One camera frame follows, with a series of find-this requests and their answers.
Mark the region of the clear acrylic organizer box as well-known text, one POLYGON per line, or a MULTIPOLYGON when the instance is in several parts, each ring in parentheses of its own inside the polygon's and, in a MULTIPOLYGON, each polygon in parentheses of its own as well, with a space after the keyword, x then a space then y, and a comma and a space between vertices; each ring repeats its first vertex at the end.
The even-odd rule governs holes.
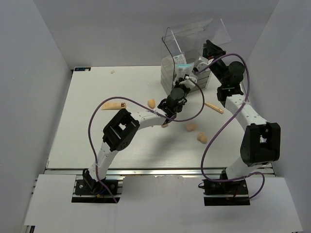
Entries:
POLYGON ((203 47, 209 40, 217 46, 231 41, 226 27, 220 18, 192 22, 168 27, 162 36, 160 83, 169 94, 177 78, 193 74, 200 88, 207 88, 211 63, 203 57, 203 47))

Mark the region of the white blue sachet packet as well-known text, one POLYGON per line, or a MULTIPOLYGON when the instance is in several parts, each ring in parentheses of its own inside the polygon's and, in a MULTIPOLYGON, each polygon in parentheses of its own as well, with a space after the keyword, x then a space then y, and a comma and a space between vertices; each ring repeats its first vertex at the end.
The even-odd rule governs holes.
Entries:
POLYGON ((173 68, 175 72, 180 72, 186 67, 186 58, 183 53, 173 57, 173 68))

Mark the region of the beige makeup tube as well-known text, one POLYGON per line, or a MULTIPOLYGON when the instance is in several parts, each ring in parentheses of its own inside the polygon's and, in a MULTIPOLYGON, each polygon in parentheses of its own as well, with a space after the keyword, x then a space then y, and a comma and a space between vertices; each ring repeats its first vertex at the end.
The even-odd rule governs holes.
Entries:
POLYGON ((125 102, 106 102, 101 107, 101 110, 120 110, 120 109, 126 109, 125 102))

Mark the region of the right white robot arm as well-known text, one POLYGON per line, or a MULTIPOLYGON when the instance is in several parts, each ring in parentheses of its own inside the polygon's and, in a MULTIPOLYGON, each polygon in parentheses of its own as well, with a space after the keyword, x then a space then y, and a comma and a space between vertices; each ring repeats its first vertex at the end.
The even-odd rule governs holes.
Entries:
POLYGON ((278 123, 268 122, 261 117, 248 101, 250 85, 246 92, 242 91, 241 82, 250 82, 250 75, 245 60, 238 54, 239 61, 226 65, 223 58, 228 57, 222 48, 207 40, 203 45, 203 57, 210 60, 207 66, 220 82, 217 99, 222 106, 232 113, 232 117, 217 131, 211 139, 218 135, 236 119, 244 131, 240 156, 222 171, 216 183, 224 193, 232 193, 237 188, 237 181, 252 176, 262 165, 277 161, 280 157, 281 127, 278 123))

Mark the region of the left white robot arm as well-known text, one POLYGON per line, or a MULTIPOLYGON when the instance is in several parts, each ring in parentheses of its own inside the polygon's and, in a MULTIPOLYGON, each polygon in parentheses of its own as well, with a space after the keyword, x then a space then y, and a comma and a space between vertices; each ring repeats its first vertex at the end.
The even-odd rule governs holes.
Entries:
POLYGON ((187 94, 195 86, 196 81, 180 78, 175 82, 170 94, 155 109, 146 108, 145 111, 138 113, 130 113, 126 109, 119 110, 103 129, 99 152, 95 151, 90 135, 91 124, 95 117, 93 113, 88 126, 88 138, 95 162, 92 167, 83 171, 86 188, 93 194, 99 193, 116 154, 129 146, 138 130, 175 121, 177 113, 182 111, 187 102, 187 94))

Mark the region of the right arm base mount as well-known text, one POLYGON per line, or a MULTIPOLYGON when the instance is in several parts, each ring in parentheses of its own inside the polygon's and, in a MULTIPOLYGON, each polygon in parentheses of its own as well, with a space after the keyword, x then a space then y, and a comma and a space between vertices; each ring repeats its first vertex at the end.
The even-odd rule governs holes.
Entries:
POLYGON ((245 180, 215 183, 202 180, 198 188, 204 191, 205 206, 248 206, 250 205, 245 180))

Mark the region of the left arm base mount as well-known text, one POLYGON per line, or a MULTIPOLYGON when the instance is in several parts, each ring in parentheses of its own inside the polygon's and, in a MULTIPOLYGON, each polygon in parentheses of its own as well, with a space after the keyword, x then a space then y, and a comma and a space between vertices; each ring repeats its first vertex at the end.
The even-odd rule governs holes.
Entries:
POLYGON ((91 190, 89 185, 83 179, 76 179, 73 194, 71 198, 72 203, 112 203, 116 204, 121 198, 122 182, 120 180, 103 180, 103 183, 109 188, 113 194, 111 197, 109 191, 98 183, 94 190, 91 190))

